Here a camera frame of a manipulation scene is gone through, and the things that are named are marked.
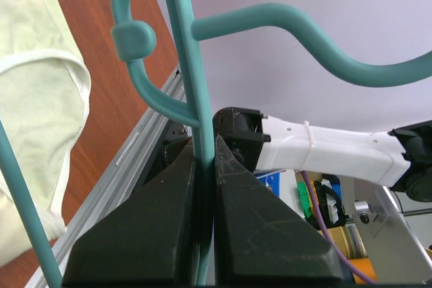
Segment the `teal hanger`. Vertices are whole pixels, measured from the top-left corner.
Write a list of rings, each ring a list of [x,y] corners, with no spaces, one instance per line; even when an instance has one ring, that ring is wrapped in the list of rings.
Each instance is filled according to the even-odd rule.
[[[156,45],[154,30],[132,18],[131,0],[111,0],[114,26],[111,37],[118,58],[127,65],[130,79],[142,99],[156,112],[192,128],[194,176],[194,282],[205,280],[209,250],[215,251],[215,135],[200,41],[256,28],[274,26],[293,35],[333,76],[357,86],[402,86],[431,76],[431,55],[424,54],[392,65],[369,65],[343,53],[307,15],[284,4],[263,3],[196,19],[191,0],[166,0],[173,38],[180,59],[186,102],[176,100],[149,80],[144,59]],[[1,133],[3,189],[18,207],[40,267],[50,287],[62,285],[54,253],[36,213],[28,186],[5,132]],[[431,259],[398,212],[388,187],[347,177],[343,201],[353,216],[377,280],[393,284],[431,285]],[[325,227],[316,230],[336,250],[341,267],[349,266],[334,246]]]

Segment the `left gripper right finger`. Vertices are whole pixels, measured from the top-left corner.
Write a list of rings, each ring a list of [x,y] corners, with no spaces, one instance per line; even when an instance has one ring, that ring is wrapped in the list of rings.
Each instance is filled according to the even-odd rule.
[[[338,285],[335,248],[215,140],[218,285]]]

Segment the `aluminium rail frame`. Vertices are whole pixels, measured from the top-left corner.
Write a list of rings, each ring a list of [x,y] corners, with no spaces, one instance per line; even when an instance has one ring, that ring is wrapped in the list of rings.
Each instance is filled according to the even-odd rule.
[[[149,162],[168,118],[148,108],[52,247],[60,273],[65,272],[75,241],[132,193]]]

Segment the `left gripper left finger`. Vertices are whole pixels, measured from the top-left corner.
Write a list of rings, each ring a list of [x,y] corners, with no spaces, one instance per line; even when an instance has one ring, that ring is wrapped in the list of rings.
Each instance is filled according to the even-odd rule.
[[[191,141],[172,164],[73,245],[64,287],[178,287],[194,282]]]

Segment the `pale green underwear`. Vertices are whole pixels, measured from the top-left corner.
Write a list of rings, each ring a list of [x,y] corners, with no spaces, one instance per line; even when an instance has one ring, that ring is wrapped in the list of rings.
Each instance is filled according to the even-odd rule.
[[[70,155],[90,89],[58,0],[1,0],[1,122],[49,240],[66,231]]]

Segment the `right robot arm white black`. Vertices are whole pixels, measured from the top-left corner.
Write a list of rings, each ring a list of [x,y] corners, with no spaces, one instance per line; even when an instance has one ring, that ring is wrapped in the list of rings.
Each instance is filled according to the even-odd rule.
[[[352,177],[431,201],[430,121],[352,132],[228,107],[214,115],[213,129],[250,172],[296,169]]]

